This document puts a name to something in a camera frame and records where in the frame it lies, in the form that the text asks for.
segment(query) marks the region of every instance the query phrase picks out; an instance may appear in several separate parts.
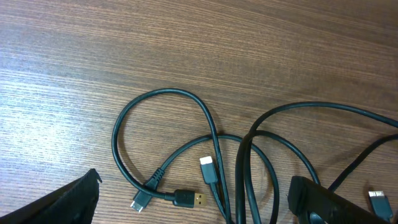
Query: wood grain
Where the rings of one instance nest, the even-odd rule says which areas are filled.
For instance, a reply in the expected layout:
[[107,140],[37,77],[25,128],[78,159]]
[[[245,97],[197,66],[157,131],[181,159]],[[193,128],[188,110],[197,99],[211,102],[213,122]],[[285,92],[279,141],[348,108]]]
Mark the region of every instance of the wood grain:
[[[95,168],[102,179],[93,223],[224,223],[209,199],[201,209],[153,199],[138,214],[136,189],[111,153],[114,122],[149,90],[183,88],[211,109],[219,131],[244,136],[267,110],[296,101],[333,101],[398,119],[398,7],[393,0],[10,0],[0,2],[0,215]],[[261,129],[296,144],[329,186],[371,142],[394,128],[346,112],[298,109]],[[164,95],[139,104],[120,138],[140,181],[176,148],[209,133],[191,100]],[[280,223],[293,175],[304,165],[280,144],[255,143],[280,184]],[[238,144],[221,140],[234,213]],[[398,209],[398,142],[372,153],[337,193],[369,209],[367,187]],[[210,195],[198,165],[210,142],[185,152],[166,171],[161,191]],[[269,177],[252,157],[264,223],[272,208]]]

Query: black object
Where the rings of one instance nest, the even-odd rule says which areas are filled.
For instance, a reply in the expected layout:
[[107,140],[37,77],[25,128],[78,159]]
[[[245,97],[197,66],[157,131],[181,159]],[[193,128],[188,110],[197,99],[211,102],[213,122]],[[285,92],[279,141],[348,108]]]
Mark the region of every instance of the black object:
[[312,223],[310,214],[313,212],[329,224],[389,223],[306,177],[292,177],[287,200],[290,211],[298,217],[300,224]]
[[89,224],[100,196],[95,169],[83,177],[0,218],[0,223],[65,223]]

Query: usb connector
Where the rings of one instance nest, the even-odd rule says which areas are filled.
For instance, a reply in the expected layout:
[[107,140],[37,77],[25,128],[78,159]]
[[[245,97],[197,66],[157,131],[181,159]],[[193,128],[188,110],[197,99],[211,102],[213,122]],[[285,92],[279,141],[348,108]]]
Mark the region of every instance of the usb connector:
[[138,204],[135,200],[132,201],[132,204],[130,205],[130,207],[133,208],[138,213],[140,213],[141,210],[144,208],[142,205]]
[[176,190],[173,205],[178,207],[193,208],[206,206],[206,195],[195,193],[192,190]]
[[[156,190],[157,187],[159,186],[159,182],[162,179],[163,175],[164,171],[161,168],[158,168],[155,171],[154,175],[152,175],[152,177],[149,180],[147,180],[144,183],[144,185],[149,189]],[[139,190],[134,196],[130,207],[137,212],[141,212],[142,209],[146,208],[151,199],[152,199],[151,195]]]
[[216,167],[211,156],[200,158],[200,170],[205,184],[215,184],[218,182]]
[[383,191],[369,191],[369,200],[371,202],[373,212],[378,217],[390,222],[392,218],[392,210],[388,198]]

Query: cable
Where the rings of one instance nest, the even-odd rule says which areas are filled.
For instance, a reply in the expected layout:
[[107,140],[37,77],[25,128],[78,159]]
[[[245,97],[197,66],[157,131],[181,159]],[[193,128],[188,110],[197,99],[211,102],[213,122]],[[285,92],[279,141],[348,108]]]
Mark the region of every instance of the cable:
[[[237,220],[236,223],[237,224],[246,223],[246,207],[245,207],[244,203],[241,203],[241,202],[244,202],[244,200],[245,200],[244,187],[243,187],[244,185],[246,185],[246,193],[248,195],[248,200],[249,200],[249,204],[251,207],[252,216],[254,216],[254,217],[259,216],[258,210],[256,210],[256,209],[252,210],[252,205],[254,205],[256,203],[256,198],[254,196],[254,191],[253,191],[252,187],[250,187],[250,186],[252,186],[251,179],[248,178],[248,177],[250,177],[250,172],[251,172],[250,171],[250,148],[251,148],[251,144],[252,144],[252,138],[254,136],[256,136],[256,129],[260,126],[260,124],[265,119],[272,116],[273,114],[276,114],[281,111],[294,109],[294,108],[301,108],[301,107],[326,107],[326,108],[334,108],[334,109],[339,109],[339,110],[350,111],[350,112],[357,113],[357,114],[360,114],[363,116],[367,116],[368,118],[372,118],[372,119],[375,119],[376,121],[380,121],[380,122],[383,122],[383,123],[386,123],[393,127],[398,128],[398,121],[396,121],[396,120],[387,118],[385,116],[381,116],[379,114],[376,114],[376,113],[373,113],[370,111],[362,110],[362,109],[359,109],[359,108],[356,108],[353,106],[342,105],[342,104],[338,104],[338,103],[316,102],[316,101],[315,102],[299,102],[299,103],[291,103],[291,104],[287,104],[287,105],[283,105],[283,106],[278,106],[274,109],[269,110],[268,112],[261,115],[253,123],[253,125],[250,128],[249,134],[247,134],[243,138],[242,143],[239,145],[239,150],[238,150],[238,153],[236,156],[236,163],[235,163],[235,197],[236,197],[235,200],[236,200],[236,220]],[[359,159],[358,161],[356,160],[355,166],[347,167],[345,172],[343,172],[337,179],[337,183],[338,182],[341,183],[345,179],[345,177],[356,166],[358,166],[363,161],[363,159]],[[254,221],[254,223],[261,223],[261,221],[258,221],[258,220],[253,220],[253,221]]]
[[[148,180],[145,185],[140,184],[126,169],[124,166],[119,152],[118,152],[118,133],[119,129],[121,127],[122,121],[124,117],[127,115],[128,111],[136,106],[139,102],[142,100],[145,100],[147,98],[150,98],[155,95],[159,94],[164,94],[164,93],[174,93],[178,95],[183,95],[191,98],[193,101],[195,101],[200,108],[203,110],[207,121],[210,126],[210,131],[211,134],[202,136],[199,138],[196,138],[186,144],[184,144],[182,147],[178,148],[172,155],[169,156],[169,158],[166,159],[166,161],[162,164],[160,168],[157,169],[155,174],[151,177],[150,180]],[[246,223],[246,209],[245,209],[245,194],[244,190],[246,187],[246,193],[248,195],[248,201],[253,217],[253,222],[254,223],[261,223],[261,218],[259,214],[259,210],[257,207],[256,203],[256,197],[254,195],[254,189],[252,186],[252,180],[251,180],[251,166],[250,166],[250,148],[252,148],[256,153],[259,154],[260,158],[263,160],[264,164],[266,165],[270,177],[271,177],[271,182],[274,187],[274,204],[272,208],[272,215],[270,219],[270,223],[276,223],[277,221],[277,216],[279,212],[279,185],[276,177],[276,173],[269,162],[268,158],[266,155],[254,144],[252,144],[252,139],[255,136],[266,136],[269,138],[272,138],[273,140],[276,140],[280,142],[281,144],[285,145],[288,147],[290,150],[292,150],[298,158],[305,164],[306,168],[308,169],[314,183],[320,184],[319,178],[315,172],[315,169],[312,167],[311,163],[309,160],[304,156],[304,154],[297,149],[291,142],[288,140],[274,134],[268,131],[257,131],[256,129],[259,127],[259,125],[268,117],[270,117],[273,114],[276,114],[278,112],[284,111],[284,110],[289,110],[293,108],[300,108],[300,107],[327,107],[327,108],[334,108],[334,109],[339,109],[339,110],[345,110],[345,111],[350,111],[354,112],[357,114],[361,114],[363,116],[367,116],[369,118],[375,119],[377,121],[389,124],[393,127],[398,128],[398,121],[387,118],[385,116],[381,116],[376,113],[372,113],[370,111],[362,110],[359,108],[355,108],[352,106],[347,106],[347,105],[341,105],[338,103],[327,103],[327,102],[300,102],[300,103],[291,103],[283,106],[276,107],[274,109],[269,110],[268,112],[264,113],[262,116],[260,116],[252,125],[250,128],[249,133],[242,139],[238,136],[234,136],[231,134],[219,134],[217,135],[216,132],[216,127],[213,121],[213,118],[211,117],[211,114],[208,110],[208,108],[205,106],[204,102],[202,102],[199,97],[194,95],[193,93],[190,93],[185,90],[180,90],[176,88],[164,88],[164,89],[159,89],[159,90],[154,90],[150,91],[148,93],[145,93],[141,96],[138,96],[137,98],[133,99],[130,101],[122,110],[121,114],[119,115],[118,119],[116,120],[114,129],[113,129],[113,135],[112,135],[112,152],[114,156],[114,160],[116,162],[116,165],[118,166],[119,170],[121,171],[122,175],[133,185],[135,188],[137,188],[139,191],[134,197],[136,199],[137,197],[140,197],[142,200],[140,202],[145,203],[145,205],[139,205],[138,202],[136,204],[137,207],[134,207],[134,202],[132,204],[132,207],[138,210],[139,212],[146,207],[146,205],[149,203],[152,197],[158,197],[162,198],[165,200],[170,200],[173,201],[173,204],[176,206],[181,206],[181,207],[194,207],[194,204],[200,204],[205,198],[196,198],[195,192],[187,191],[187,190],[176,190],[174,193],[163,193],[163,192],[158,192],[156,191],[157,186],[168,166],[171,164],[171,162],[179,156],[181,153],[183,153],[185,150],[188,148],[199,144],[204,141],[209,141],[213,140],[213,145],[214,149],[216,152],[216,165],[218,166],[218,169],[216,170],[213,162],[211,161],[206,161],[202,163],[202,159],[207,159],[207,158],[202,158],[201,159],[201,169],[202,169],[202,174],[204,181],[209,184],[211,192],[215,198],[216,204],[222,214],[222,216],[225,218],[227,223],[233,223],[232,218],[231,218],[231,210],[230,210],[230,204],[229,204],[229,197],[228,197],[228,189],[226,188],[226,181],[225,181],[225,174],[224,174],[224,168],[223,168],[223,161],[221,158],[221,151],[220,151],[220,145],[218,142],[218,138],[224,138],[224,139],[231,139],[234,141],[240,142],[238,153],[236,156],[236,164],[235,164],[235,184],[236,184],[236,189],[235,189],[235,196],[236,196],[236,224],[243,224]],[[391,141],[398,139],[398,134],[393,134],[391,136],[384,137],[382,139],[377,140],[373,144],[371,144],[364,152],[361,153],[361,155],[358,156],[358,158],[351,163],[340,175],[339,177],[332,183],[332,185],[329,187],[330,190],[334,191],[336,188],[342,183],[342,181],[347,178],[349,173],[351,173],[357,166],[360,165],[360,163],[373,151],[375,148],[380,146],[381,144],[384,144],[385,142]],[[218,178],[220,178],[220,189],[218,188]]]
[[165,200],[174,200],[174,196],[172,194],[166,194],[166,193],[162,193],[162,192],[158,192],[156,190],[152,190],[152,189],[148,189],[146,187],[144,187],[142,184],[140,184],[126,169],[126,167],[124,166],[120,155],[119,155],[119,151],[118,151],[118,134],[119,134],[119,130],[120,130],[120,126],[122,124],[122,121],[124,119],[124,117],[127,115],[127,112],[133,108],[134,106],[136,106],[139,102],[141,102],[144,99],[150,98],[152,96],[156,96],[159,94],[164,94],[164,93],[175,93],[178,95],[183,95],[183,96],[187,96],[191,99],[193,99],[199,106],[200,108],[203,110],[206,119],[209,123],[210,126],[210,131],[211,131],[211,137],[213,139],[213,145],[214,145],[214,149],[216,152],[216,160],[217,160],[217,164],[218,164],[218,171],[220,173],[220,177],[221,177],[221,186],[222,186],[222,191],[223,191],[223,196],[224,196],[224,205],[225,205],[225,213],[226,213],[226,217],[228,218],[227,223],[231,222],[231,209],[230,209],[230,205],[229,205],[229,197],[228,197],[228,189],[226,186],[226,181],[225,181],[225,174],[224,174],[224,166],[223,166],[223,160],[221,158],[221,150],[220,150],[220,145],[218,143],[218,138],[217,138],[217,130],[216,130],[216,126],[214,124],[213,118],[211,117],[210,111],[208,110],[208,108],[206,107],[205,103],[199,99],[199,97],[197,97],[196,95],[194,95],[193,93],[190,93],[188,91],[185,90],[180,90],[180,89],[176,89],[176,88],[164,88],[164,89],[159,89],[159,90],[154,90],[154,91],[150,91],[147,92],[141,96],[138,96],[137,98],[135,98],[134,100],[130,101],[130,103],[128,103],[122,110],[122,112],[120,113],[118,119],[116,120],[116,123],[114,125],[113,128],[113,133],[112,133],[112,152],[113,152],[113,157],[114,160],[116,162],[116,165],[118,166],[119,170],[122,172],[123,176],[133,185],[135,186],[135,188],[153,196],[153,197],[157,197],[157,198],[163,198]]
[[360,165],[362,161],[365,160],[365,158],[373,152],[377,147],[381,146],[382,144],[392,141],[392,140],[398,140],[398,134],[393,134],[390,136],[386,136],[383,138],[378,139],[374,143],[372,143],[369,147],[367,147],[355,160],[352,162],[338,177],[337,179],[330,185],[328,190],[335,191],[340,184],[347,178],[348,174],[350,174],[352,171],[357,168],[357,166]]

